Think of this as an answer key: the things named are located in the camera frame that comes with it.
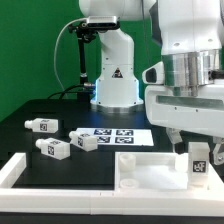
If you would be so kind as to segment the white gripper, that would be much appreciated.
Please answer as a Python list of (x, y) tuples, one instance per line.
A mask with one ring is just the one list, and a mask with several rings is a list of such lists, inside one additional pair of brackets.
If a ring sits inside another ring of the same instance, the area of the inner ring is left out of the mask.
[(181, 153), (179, 130), (199, 133), (214, 137), (214, 164), (224, 163), (224, 85), (202, 86), (197, 97), (174, 97), (165, 86), (148, 85), (145, 107), (151, 124), (168, 127), (166, 133), (174, 153)]

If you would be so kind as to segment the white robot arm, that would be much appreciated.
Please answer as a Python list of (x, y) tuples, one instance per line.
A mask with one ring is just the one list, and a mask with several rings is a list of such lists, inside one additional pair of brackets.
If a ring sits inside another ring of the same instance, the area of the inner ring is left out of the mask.
[(182, 141), (182, 131), (211, 136), (214, 163), (223, 164), (224, 0), (79, 0), (79, 7), (88, 27), (105, 29), (92, 106), (115, 112), (141, 102), (131, 71), (133, 41), (107, 25), (149, 18), (161, 61), (142, 74), (148, 120), (165, 127), (174, 144)]

